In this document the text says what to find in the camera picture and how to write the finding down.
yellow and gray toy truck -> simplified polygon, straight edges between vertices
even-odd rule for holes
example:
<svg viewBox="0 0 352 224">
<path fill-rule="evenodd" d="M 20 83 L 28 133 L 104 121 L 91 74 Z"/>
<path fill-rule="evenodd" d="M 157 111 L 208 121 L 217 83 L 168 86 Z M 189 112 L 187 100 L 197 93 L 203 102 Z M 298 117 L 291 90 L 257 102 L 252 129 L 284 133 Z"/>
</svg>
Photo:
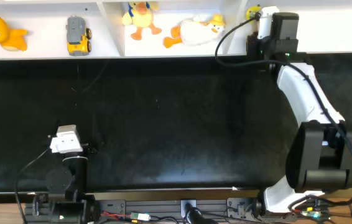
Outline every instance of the yellow and gray toy truck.
<svg viewBox="0 0 352 224">
<path fill-rule="evenodd" d="M 67 19 L 67 47 L 71 56 L 85 56 L 91 52 L 91 30 L 84 19 L 72 16 Z"/>
</svg>

black tabletop surface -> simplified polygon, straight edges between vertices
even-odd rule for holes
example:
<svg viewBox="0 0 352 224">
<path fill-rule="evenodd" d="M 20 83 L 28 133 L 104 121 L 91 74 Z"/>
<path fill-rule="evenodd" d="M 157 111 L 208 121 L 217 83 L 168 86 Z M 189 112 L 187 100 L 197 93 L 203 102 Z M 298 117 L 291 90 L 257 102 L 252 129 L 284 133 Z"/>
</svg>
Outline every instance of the black tabletop surface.
<svg viewBox="0 0 352 224">
<path fill-rule="evenodd" d="M 333 106 L 352 124 L 352 54 L 311 55 Z M 260 189 L 285 174 L 296 120 L 258 67 L 213 58 L 0 61 L 0 192 L 44 149 L 57 124 L 76 124 L 100 153 L 88 191 L 191 187 Z M 61 159 L 28 168 L 21 191 L 45 190 Z"/>
</svg>

stuffed animal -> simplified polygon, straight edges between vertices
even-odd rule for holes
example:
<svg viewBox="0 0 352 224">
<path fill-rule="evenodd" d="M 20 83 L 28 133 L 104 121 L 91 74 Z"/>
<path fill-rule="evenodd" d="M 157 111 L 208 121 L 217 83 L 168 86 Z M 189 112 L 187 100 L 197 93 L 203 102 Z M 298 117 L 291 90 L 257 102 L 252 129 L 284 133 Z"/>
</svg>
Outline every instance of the stuffed animal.
<svg viewBox="0 0 352 224">
<path fill-rule="evenodd" d="M 202 22 L 198 16 L 193 19 L 187 19 L 175 26 L 170 31 L 172 37 L 164 39 L 164 46 L 171 46 L 183 43 L 189 46 L 196 46 L 209 43 L 217 39 L 226 27 L 223 16 L 216 14 L 209 22 Z"/>
<path fill-rule="evenodd" d="M 141 33 L 144 28 L 150 28 L 153 35 L 162 32 L 162 29 L 155 27 L 152 23 L 153 17 L 151 9 L 158 11 L 157 2 L 129 2 L 129 10 L 122 17 L 122 23 L 125 26 L 133 24 L 137 31 L 131 35 L 135 40 L 141 40 Z"/>
<path fill-rule="evenodd" d="M 27 43 L 23 36 L 28 34 L 28 30 L 11 29 L 6 22 L 0 18 L 0 44 L 6 50 L 18 51 L 27 50 Z"/>
</svg>

white shelf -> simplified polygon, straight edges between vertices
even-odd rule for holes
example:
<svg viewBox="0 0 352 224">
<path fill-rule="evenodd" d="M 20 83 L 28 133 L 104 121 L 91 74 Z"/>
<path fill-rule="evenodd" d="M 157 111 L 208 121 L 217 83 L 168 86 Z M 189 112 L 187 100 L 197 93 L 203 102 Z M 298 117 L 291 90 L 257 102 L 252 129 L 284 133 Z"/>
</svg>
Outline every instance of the white shelf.
<svg viewBox="0 0 352 224">
<path fill-rule="evenodd" d="M 162 33 L 152 35 L 144 29 L 142 40 L 131 34 L 134 26 L 124 27 L 121 18 L 127 10 L 122 0 L 0 0 L 0 16 L 13 28 L 27 29 L 25 52 L 8 52 L 0 46 L 0 60 L 52 58 L 118 58 L 118 57 L 194 57 L 213 56 L 217 41 L 188 47 L 177 44 L 166 49 L 163 39 L 184 19 L 196 14 L 225 17 L 227 30 L 245 20 L 250 6 L 276 5 L 281 11 L 300 16 L 298 50 L 309 53 L 352 52 L 351 0 L 160 0 L 154 12 L 154 24 Z M 78 15 L 92 30 L 92 52 L 85 57 L 69 56 L 67 51 L 67 18 Z M 220 48 L 220 55 L 246 54 L 246 37 L 255 30 L 248 24 L 230 35 Z"/>
</svg>

white plush duck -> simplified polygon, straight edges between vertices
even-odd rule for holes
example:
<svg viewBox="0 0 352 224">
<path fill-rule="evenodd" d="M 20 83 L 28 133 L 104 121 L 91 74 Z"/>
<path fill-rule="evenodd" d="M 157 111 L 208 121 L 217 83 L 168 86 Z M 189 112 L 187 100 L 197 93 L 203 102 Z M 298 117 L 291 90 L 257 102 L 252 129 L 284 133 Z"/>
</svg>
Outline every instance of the white plush duck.
<svg viewBox="0 0 352 224">
<path fill-rule="evenodd" d="M 164 39 L 164 46 L 171 46 L 183 43 L 190 46 L 206 44 L 217 39 L 225 29 L 223 16 L 215 14 L 209 22 L 202 22 L 199 16 L 187 19 L 171 30 L 172 37 Z"/>
</svg>

